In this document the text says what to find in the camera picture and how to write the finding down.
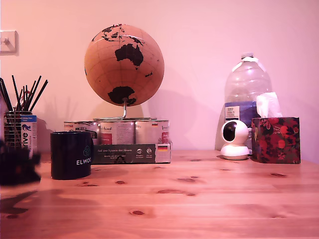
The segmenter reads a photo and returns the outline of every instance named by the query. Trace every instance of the cork globe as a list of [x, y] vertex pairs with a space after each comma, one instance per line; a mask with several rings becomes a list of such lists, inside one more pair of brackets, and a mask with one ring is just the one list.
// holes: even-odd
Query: cork globe
[[164, 60], [159, 46], [145, 31], [113, 25], [90, 42], [85, 58], [86, 78], [102, 99], [122, 106], [139, 105], [159, 89]]

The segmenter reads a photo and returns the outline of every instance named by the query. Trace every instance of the bottle cap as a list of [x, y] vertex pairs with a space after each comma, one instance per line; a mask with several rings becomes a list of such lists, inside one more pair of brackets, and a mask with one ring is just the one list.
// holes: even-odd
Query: bottle cap
[[241, 59], [244, 59], [245, 57], [254, 57], [254, 53], [253, 52], [244, 52], [243, 54], [241, 54]]

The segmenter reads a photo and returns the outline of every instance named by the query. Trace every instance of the cardboard box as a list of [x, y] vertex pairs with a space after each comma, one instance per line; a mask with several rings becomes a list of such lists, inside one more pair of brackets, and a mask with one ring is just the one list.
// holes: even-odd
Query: cardboard box
[[92, 164], [170, 163], [170, 144], [95, 145]]
[[261, 163], [300, 163], [299, 118], [253, 118], [252, 159]]

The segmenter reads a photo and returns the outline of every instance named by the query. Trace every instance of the floral tissue box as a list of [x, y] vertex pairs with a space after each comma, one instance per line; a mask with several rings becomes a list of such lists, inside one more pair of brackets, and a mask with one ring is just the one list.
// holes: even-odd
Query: floral tissue box
[[300, 163], [299, 118], [253, 118], [252, 159], [261, 163]]

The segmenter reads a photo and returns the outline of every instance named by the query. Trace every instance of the water bottle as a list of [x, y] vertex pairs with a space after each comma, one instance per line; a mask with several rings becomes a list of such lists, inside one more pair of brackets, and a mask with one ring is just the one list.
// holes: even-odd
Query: water bottle
[[257, 114], [256, 97], [271, 92], [270, 77], [254, 54], [242, 54], [241, 61], [232, 69], [225, 86], [225, 121], [240, 120], [249, 129], [246, 146], [251, 149], [251, 119]]

